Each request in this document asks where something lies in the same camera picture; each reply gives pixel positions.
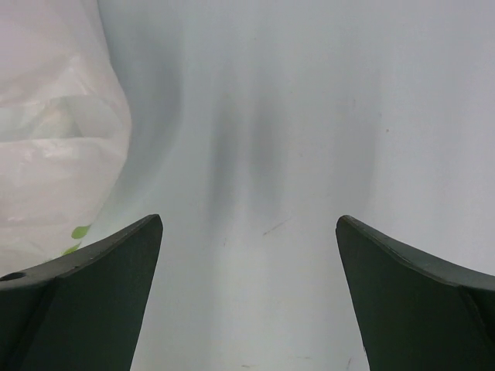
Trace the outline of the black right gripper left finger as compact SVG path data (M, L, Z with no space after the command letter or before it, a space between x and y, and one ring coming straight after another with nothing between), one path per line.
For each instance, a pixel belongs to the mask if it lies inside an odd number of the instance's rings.
M129 370L162 242L159 215L1 278L3 370Z

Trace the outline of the white plastic bag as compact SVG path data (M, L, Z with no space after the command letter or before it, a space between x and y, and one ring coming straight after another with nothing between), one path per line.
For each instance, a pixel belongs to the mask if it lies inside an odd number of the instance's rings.
M1 272L75 251L128 156L95 1L1 3Z

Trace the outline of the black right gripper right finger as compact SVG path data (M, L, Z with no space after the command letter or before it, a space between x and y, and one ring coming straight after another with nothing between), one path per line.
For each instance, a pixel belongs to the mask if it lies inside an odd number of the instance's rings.
M340 258L372 370L492 370L494 278L394 240L351 216Z

